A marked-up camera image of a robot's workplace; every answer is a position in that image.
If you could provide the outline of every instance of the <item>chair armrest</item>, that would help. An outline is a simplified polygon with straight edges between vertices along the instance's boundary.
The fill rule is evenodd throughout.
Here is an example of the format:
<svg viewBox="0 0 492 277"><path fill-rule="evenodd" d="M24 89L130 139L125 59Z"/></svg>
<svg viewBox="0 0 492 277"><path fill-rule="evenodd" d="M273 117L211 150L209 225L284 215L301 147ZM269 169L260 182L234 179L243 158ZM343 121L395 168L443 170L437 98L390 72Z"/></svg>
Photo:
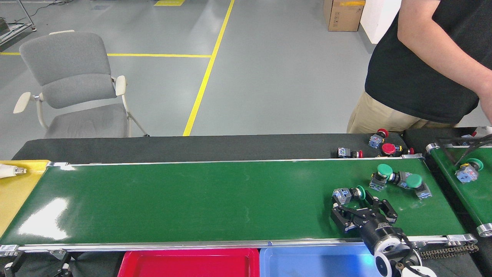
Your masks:
<svg viewBox="0 0 492 277"><path fill-rule="evenodd" d="M26 109L26 107L29 103L29 100L31 100L31 93L30 92L24 92L19 97L19 99L17 100L17 103L15 104L14 113L23 112Z"/></svg>
<svg viewBox="0 0 492 277"><path fill-rule="evenodd" d="M75 32L75 31L74 30L58 31L58 32L52 32L50 33L50 35L59 34L59 33L69 33L69 32Z"/></svg>
<svg viewBox="0 0 492 277"><path fill-rule="evenodd" d="M116 78L115 82L116 96L124 95L126 92L126 78L121 75Z"/></svg>

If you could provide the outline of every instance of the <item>gray floor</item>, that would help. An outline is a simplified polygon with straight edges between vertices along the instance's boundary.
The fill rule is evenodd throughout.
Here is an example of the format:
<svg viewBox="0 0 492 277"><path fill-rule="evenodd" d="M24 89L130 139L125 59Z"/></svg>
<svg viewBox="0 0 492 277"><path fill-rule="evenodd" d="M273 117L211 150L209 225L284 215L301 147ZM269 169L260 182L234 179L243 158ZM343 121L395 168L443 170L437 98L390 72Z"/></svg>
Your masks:
<svg viewBox="0 0 492 277"><path fill-rule="evenodd" d="M51 1L25 1L30 14ZM33 16L25 31L0 46L19 46L50 32L100 35L108 53L211 55L230 0L186 0L155 7L153 0L75 0ZM323 0L236 0L203 96L192 136L344 133L364 88L371 50L364 31L328 32ZM24 17L17 3L0 0L8 22ZM181 136L209 58L110 57L112 74L128 79L127 99L151 136ZM0 160L44 136L36 111L12 114L25 91L39 93L20 56L0 55ZM50 122L65 110L45 106ZM480 110L460 126L484 126Z"/></svg>

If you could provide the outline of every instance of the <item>plastic bin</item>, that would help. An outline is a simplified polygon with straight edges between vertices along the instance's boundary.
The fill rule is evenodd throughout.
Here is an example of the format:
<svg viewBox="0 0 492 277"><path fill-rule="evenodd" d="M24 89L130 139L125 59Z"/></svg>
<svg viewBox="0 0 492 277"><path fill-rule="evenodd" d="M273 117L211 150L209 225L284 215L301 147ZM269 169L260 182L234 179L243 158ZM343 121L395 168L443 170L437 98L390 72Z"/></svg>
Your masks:
<svg viewBox="0 0 492 277"><path fill-rule="evenodd" d="M118 277L258 277L257 249L129 251Z"/></svg>
<svg viewBox="0 0 492 277"><path fill-rule="evenodd" d="M261 277L374 277L365 245L271 247L260 250Z"/></svg>

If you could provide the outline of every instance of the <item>cardboard box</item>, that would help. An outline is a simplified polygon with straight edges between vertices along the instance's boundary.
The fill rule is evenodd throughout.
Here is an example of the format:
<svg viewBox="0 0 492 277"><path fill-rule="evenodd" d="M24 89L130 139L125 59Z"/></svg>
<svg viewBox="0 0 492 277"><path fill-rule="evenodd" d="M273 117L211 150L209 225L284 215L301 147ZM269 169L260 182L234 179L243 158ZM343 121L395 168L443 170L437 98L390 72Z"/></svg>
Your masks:
<svg viewBox="0 0 492 277"><path fill-rule="evenodd" d="M323 13L329 31L356 32L366 1L325 0Z"/></svg>

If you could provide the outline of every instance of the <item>white wall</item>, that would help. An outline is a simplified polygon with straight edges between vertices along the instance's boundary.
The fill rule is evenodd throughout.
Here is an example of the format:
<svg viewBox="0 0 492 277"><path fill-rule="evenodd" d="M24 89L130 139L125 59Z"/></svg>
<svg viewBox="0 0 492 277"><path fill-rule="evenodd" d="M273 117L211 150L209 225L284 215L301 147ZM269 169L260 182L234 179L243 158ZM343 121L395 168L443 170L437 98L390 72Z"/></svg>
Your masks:
<svg viewBox="0 0 492 277"><path fill-rule="evenodd" d="M377 44L388 30L401 0L366 0L361 25L373 44Z"/></svg>

